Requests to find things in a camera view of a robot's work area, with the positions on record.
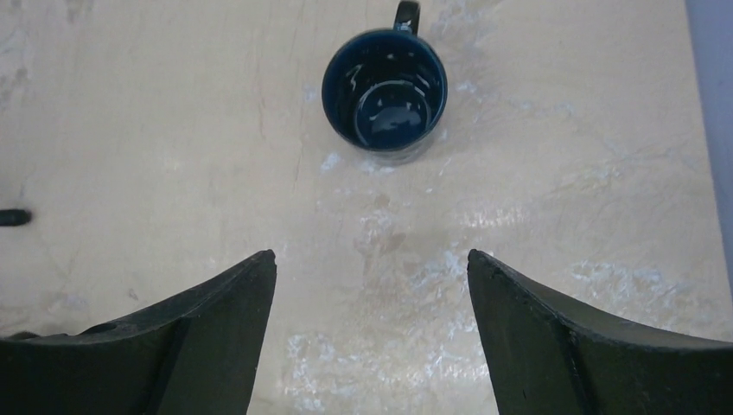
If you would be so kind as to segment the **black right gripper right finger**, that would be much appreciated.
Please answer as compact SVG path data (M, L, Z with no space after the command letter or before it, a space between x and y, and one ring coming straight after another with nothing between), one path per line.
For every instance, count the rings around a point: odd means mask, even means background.
M729 414L729 342L656 329L478 250L468 287L502 414Z

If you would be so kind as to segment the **dark blue mug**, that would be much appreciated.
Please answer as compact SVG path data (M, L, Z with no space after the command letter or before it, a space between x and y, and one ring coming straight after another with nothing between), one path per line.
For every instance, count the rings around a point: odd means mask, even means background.
M322 78L322 108L347 143L397 163L426 150L448 103L447 73L418 34L417 1L398 4L389 29L347 41Z

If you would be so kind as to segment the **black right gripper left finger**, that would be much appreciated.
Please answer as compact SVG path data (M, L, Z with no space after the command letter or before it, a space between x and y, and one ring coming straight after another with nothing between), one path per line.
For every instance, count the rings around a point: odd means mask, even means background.
M244 414L277 282L257 252L77 334L1 340L4 414Z

